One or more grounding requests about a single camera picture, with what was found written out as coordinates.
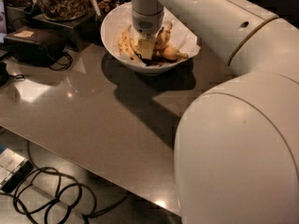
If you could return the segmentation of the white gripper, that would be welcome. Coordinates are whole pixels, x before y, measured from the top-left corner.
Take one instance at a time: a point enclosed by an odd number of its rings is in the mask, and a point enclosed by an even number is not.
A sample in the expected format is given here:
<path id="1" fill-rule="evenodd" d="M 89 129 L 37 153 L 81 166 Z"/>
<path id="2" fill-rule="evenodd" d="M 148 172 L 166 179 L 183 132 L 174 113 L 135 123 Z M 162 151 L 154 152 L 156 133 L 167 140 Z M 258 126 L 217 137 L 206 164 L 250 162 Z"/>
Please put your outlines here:
<path id="1" fill-rule="evenodd" d="M 155 35 L 162 27 L 164 11 L 157 14 L 143 15 L 132 10 L 133 26 L 137 32 L 144 34 L 138 39 L 140 56 L 142 59 L 150 60 L 154 50 Z"/>

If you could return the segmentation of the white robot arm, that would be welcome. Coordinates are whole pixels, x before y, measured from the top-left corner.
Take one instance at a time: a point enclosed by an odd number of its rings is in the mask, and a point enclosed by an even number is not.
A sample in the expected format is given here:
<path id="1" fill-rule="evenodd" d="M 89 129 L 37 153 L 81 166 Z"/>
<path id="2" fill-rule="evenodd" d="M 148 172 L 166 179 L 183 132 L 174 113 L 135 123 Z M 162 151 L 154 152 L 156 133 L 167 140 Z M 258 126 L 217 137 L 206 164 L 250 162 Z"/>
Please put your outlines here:
<path id="1" fill-rule="evenodd" d="M 299 30 L 247 0 L 133 0 L 162 8 L 236 75 L 201 94 L 176 133 L 183 224 L 299 224 Z"/>

